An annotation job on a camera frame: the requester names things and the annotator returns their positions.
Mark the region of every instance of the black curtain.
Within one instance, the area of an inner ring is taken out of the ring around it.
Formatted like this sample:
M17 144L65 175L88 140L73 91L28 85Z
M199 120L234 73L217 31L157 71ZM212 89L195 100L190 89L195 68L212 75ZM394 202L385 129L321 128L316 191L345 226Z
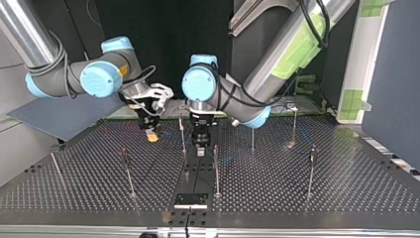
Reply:
M175 97L183 97L180 83L192 54L217 56L225 74L233 0L99 0L96 4L105 37L129 37L142 67L157 66L151 82L171 87Z

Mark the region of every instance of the perforated table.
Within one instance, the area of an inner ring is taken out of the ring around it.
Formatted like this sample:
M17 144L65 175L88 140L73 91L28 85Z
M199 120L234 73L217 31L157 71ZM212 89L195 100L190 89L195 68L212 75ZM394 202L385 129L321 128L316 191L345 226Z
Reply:
M193 148L184 157L177 120L162 121L153 144L135 121L102 121L54 153L62 174L48 157L1 187L0 232L8 225L420 230L417 180L328 115L298 117L288 148L292 123L270 118L255 131L252 152L252 130L221 119L214 129L222 194L216 197L214 167L194 158ZM184 126L189 145L192 129L186 120ZM313 144L318 162L308 194ZM122 147L133 159L136 198ZM207 209L174 209L184 184L211 187Z

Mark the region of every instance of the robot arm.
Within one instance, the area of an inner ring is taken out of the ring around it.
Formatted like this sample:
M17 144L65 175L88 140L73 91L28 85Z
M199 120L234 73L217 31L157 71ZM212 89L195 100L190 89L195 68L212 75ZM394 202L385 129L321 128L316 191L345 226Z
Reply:
M38 97L107 97L120 91L138 114L153 115L156 125L173 96L168 87L146 83L155 67L141 68L126 37L102 43L99 59L69 62L60 39L45 29L28 0L0 0L0 28L25 62L28 88Z
M216 110L225 112L234 119L234 125L242 123L252 128L262 126L270 113L269 100L286 80L306 67L326 47L324 42L320 42L319 35L328 39L328 30L344 16L354 2L355 0L301 1L305 5L293 12L242 86L218 74L216 57L192 56L190 68L182 80L183 92L190 101L207 103Z

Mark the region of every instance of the metal pin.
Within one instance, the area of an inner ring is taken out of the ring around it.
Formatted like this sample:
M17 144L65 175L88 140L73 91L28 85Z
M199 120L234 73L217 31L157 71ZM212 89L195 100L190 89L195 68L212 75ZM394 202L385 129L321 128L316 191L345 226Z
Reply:
M311 154L310 154L311 174L309 176L308 196L307 196L308 201L309 201L309 198L312 196L312 193L311 193L312 180L313 180L314 168L316 166L317 160L318 160L317 147L316 145L313 145L311 148Z
M130 161L129 153L128 153L128 150L127 150L126 147L123 147L123 149L121 150L121 161L123 163L124 170L127 173L127 177L128 177L129 183L130 183L130 189L131 189L131 192L132 192L131 197L136 197L137 195L136 195L136 192L134 191L133 180L132 180L132 177L131 177L131 174L130 174L131 161Z
M128 178L129 178L130 188L131 188L131 191L132 191L131 196L132 196L132 197L136 197L136 193L134 192L134 187L133 187L133 181L132 181L132 179L131 179L131 175L130 175L130 170L127 170L127 176L128 176Z
M185 154L186 153L186 149L185 149L185 136L184 136L184 130L183 130L183 125L182 125L182 119L179 117L179 130L181 131L181 137L182 137L182 153Z
M254 134L255 134L255 133L254 133L254 132L255 132L255 130L256 130L256 129L254 129L254 128L253 128L253 147L252 147L252 150L253 150L253 151L254 151L254 149L256 148L256 146L255 146L255 135L254 135Z
M61 169L58 166L58 162L56 161L55 154L53 152L50 153L52 156L53 164L55 165L56 171L61 175Z
M291 135L291 141L287 143L287 148L292 148L296 144L295 137L296 137L296 122L297 122L297 107L294 106L290 108L290 110L294 111L294 120L293 120L293 132Z
M219 149L217 148L217 145L214 145L213 158L214 158L214 169L216 171L216 197L220 197L222 195L220 193L220 187L219 187L219 165L217 162L218 155L219 155Z

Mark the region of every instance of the yellow-green tape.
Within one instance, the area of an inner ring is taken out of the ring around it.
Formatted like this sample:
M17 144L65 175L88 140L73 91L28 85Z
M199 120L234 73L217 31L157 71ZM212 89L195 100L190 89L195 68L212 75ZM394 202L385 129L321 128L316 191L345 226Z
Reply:
M362 109L362 90L346 89L340 110L340 120L357 120Z
M361 17L379 17L382 14L385 0L365 0L362 5Z
M312 14L311 19L319 35L324 36L324 18L320 15ZM309 25L305 22L283 57L278 60L271 74L281 79L289 79L299 67L305 68L320 51L318 41L312 34Z

